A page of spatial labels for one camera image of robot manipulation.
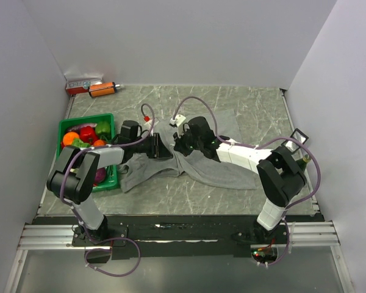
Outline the aluminium rail frame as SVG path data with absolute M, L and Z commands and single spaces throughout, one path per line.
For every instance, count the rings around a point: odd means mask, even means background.
M 332 222 L 291 216 L 271 231 L 260 230 L 251 216 L 118 216 L 109 219 L 110 237 L 90 240 L 79 225 L 39 219 L 25 225 L 5 292 L 15 292 L 23 262 L 31 250 L 105 250 L 116 258 L 232 255 L 248 258 L 260 248 L 330 247 L 343 290 L 353 292 L 340 241 Z M 139 248 L 130 253 L 126 243 Z

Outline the red bell pepper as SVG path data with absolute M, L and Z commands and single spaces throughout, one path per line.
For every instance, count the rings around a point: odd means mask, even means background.
M 81 128 L 79 138 L 84 143 L 89 143 L 90 145 L 93 145 L 99 139 L 91 126 Z

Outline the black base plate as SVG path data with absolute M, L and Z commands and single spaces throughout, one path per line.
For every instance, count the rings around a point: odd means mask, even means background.
M 116 215 L 108 216 L 109 236 L 91 242 L 78 227 L 74 247 L 112 249 L 113 259 L 232 255 L 251 257 L 251 249 L 283 245 L 287 236 L 280 224 L 266 238 L 257 238 L 254 215 Z

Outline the green plastic crate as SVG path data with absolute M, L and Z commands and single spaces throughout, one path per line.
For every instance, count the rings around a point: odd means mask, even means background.
M 70 126 L 79 125 L 82 123 L 96 123 L 98 124 L 100 121 L 108 121 L 111 125 L 111 135 L 109 138 L 105 137 L 98 137 L 101 140 L 105 140 L 109 142 L 116 134 L 115 131 L 115 124 L 114 124 L 114 117 L 112 114 L 99 114 L 99 115 L 91 115 L 91 116 L 84 116 L 79 118 L 69 118 L 59 122 L 59 130 L 58 130 L 58 144 L 57 144 L 57 151 L 56 156 L 60 156 L 64 146 L 62 144 L 63 136 L 67 133 L 66 129 Z M 117 168 L 114 166 L 106 167 L 107 170 L 107 177 L 106 179 L 100 184 L 93 185 L 94 192 L 101 192 L 105 190 L 116 189 L 118 187 L 118 175 L 117 175 Z

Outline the red white box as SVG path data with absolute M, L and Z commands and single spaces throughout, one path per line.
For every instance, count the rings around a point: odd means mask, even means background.
M 67 81 L 65 90 L 69 96 L 80 93 L 87 93 L 92 85 L 102 84 L 102 78 L 81 79 L 76 81 Z

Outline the grey garment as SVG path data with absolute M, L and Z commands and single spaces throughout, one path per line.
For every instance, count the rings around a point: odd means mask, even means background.
M 188 156 L 173 149 L 174 129 L 168 119 L 160 119 L 155 132 L 172 153 L 171 159 L 150 159 L 145 154 L 134 154 L 126 163 L 118 166 L 119 182 L 123 192 L 153 178 L 178 177 L 186 173 L 191 179 L 208 186 L 236 190 L 254 190 L 254 173 L 237 165 L 216 162 L 206 158 L 200 151 Z

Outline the purple cabbage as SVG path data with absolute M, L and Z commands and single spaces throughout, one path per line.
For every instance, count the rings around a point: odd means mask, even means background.
M 106 179 L 106 177 L 107 177 L 106 168 L 97 169 L 96 174 L 95 174 L 94 184 L 102 183 Z

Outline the green bell pepper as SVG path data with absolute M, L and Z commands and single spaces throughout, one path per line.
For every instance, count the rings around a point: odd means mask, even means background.
M 108 121 L 100 121 L 95 127 L 95 133 L 98 137 L 109 138 L 111 135 L 111 125 Z

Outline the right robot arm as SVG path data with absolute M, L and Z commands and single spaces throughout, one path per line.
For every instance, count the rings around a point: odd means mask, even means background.
M 259 175 L 266 201 L 254 224 L 254 236 L 261 243 L 268 243 L 276 235 L 283 213 L 291 200 L 306 185 L 304 171 L 311 157 L 307 154 L 294 159 L 285 143 L 274 150 L 240 146 L 226 136 L 217 137 L 203 116 L 187 120 L 183 115 L 170 119 L 174 150 L 190 155 L 194 150 L 217 162 L 237 165 Z

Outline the green yellow round object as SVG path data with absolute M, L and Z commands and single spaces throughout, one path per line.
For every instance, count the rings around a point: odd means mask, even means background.
M 308 154 L 305 154 L 301 159 L 298 159 L 296 163 L 298 164 L 301 171 L 305 172 L 305 169 L 310 161 L 311 157 Z

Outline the small orange pumpkin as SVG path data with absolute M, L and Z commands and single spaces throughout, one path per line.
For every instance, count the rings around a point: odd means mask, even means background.
M 96 140 L 93 144 L 94 147 L 101 147 L 107 145 L 107 142 L 105 140 Z

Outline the purple eggplant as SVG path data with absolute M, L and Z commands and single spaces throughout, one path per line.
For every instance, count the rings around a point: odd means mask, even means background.
M 69 128 L 66 129 L 66 132 L 79 132 L 82 128 L 85 128 L 88 126 L 95 129 L 97 124 L 96 123 L 82 123 L 79 125 L 70 126 Z

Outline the orange cylinder tool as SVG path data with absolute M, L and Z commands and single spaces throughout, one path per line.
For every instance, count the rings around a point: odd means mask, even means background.
M 106 82 L 102 84 L 94 84 L 89 86 L 88 94 L 92 98 L 97 98 L 100 96 L 107 96 L 117 93 L 123 87 L 121 84 L 116 84 L 115 82 Z

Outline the green lettuce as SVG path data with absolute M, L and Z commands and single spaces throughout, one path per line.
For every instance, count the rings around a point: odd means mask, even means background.
M 91 146 L 89 143 L 83 142 L 80 138 L 74 138 L 71 145 L 78 148 L 89 148 Z

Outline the orange fruit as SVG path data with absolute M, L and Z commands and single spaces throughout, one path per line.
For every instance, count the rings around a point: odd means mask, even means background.
M 76 132 L 68 132 L 66 133 L 64 136 L 63 136 L 63 139 L 62 139 L 62 144 L 63 146 L 68 146 L 68 145 L 72 145 L 73 142 L 79 140 L 80 137 L 79 137 L 79 134 L 76 133 Z

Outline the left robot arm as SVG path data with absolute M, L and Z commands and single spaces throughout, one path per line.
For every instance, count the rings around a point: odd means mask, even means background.
M 109 236 L 106 216 L 96 206 L 91 193 L 97 171 L 126 163 L 134 154 L 164 161 L 173 155 L 162 143 L 159 133 L 139 133 L 139 123 L 125 120 L 113 145 L 79 148 L 66 146 L 50 172 L 46 188 L 77 217 L 81 232 L 94 245 L 104 244 Z

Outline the black square frame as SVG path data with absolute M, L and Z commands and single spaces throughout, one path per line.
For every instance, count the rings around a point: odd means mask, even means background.
M 295 128 L 293 130 L 290 137 L 296 141 L 299 141 L 299 143 L 301 143 L 301 144 L 305 144 L 309 140 L 309 137 L 298 128 Z M 290 140 L 288 140 L 288 141 L 285 140 L 282 144 L 289 151 L 291 151 L 292 154 L 297 153 L 301 149 L 301 147 L 299 145 L 297 145 L 295 142 L 292 142 Z

